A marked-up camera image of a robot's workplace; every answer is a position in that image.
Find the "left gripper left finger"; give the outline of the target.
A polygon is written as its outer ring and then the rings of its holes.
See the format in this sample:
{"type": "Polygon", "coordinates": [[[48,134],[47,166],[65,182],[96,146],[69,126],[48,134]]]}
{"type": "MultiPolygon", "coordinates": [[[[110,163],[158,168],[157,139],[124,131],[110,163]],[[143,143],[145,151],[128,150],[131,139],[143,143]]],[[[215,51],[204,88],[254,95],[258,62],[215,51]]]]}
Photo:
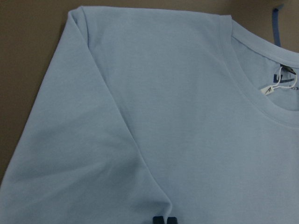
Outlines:
{"type": "Polygon", "coordinates": [[[164,224],[164,217],[163,216],[153,217],[153,224],[164,224]]]}

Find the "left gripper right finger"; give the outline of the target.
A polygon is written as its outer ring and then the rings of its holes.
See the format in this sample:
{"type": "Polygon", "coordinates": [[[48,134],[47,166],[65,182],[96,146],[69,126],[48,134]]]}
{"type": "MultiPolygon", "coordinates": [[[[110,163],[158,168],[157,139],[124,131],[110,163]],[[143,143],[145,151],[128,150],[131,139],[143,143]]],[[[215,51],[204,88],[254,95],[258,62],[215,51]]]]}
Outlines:
{"type": "Polygon", "coordinates": [[[168,217],[166,223],[167,224],[175,224],[175,217],[168,217]]]}

